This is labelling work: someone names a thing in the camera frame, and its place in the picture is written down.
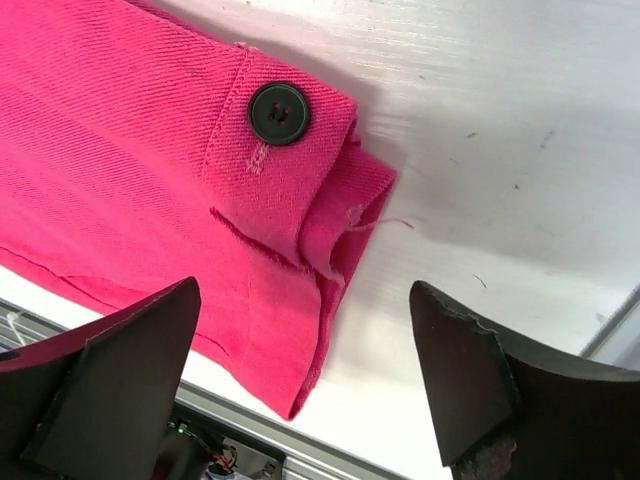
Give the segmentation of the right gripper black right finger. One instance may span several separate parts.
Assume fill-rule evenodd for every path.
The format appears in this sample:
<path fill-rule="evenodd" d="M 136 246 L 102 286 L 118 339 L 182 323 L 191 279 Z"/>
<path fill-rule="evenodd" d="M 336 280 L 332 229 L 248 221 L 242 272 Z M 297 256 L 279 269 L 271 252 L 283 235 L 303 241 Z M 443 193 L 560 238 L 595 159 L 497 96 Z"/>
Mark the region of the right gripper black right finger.
<path fill-rule="evenodd" d="M 639 375 L 491 321 L 434 286 L 409 294 L 443 466 L 456 479 L 635 479 Z"/>

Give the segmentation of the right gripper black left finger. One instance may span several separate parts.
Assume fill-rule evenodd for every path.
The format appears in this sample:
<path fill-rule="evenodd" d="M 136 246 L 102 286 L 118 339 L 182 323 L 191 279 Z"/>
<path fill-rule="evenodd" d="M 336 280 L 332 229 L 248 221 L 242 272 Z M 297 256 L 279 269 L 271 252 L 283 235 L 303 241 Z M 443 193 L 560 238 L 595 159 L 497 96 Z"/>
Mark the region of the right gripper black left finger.
<path fill-rule="evenodd" d="M 151 478 L 200 307 L 189 277 L 2 353 L 2 478 Z"/>

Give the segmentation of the magenta trousers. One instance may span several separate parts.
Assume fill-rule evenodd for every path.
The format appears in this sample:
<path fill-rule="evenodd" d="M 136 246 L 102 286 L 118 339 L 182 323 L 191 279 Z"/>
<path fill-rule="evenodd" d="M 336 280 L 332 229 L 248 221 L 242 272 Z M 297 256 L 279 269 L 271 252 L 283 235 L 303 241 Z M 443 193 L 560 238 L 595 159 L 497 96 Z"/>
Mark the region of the magenta trousers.
<path fill-rule="evenodd" d="M 259 140 L 253 93 L 287 82 L 311 121 Z M 356 102 L 147 1 L 1 5 L 1 263 L 96 312 L 185 277 L 192 346 L 286 420 L 394 184 Z"/>

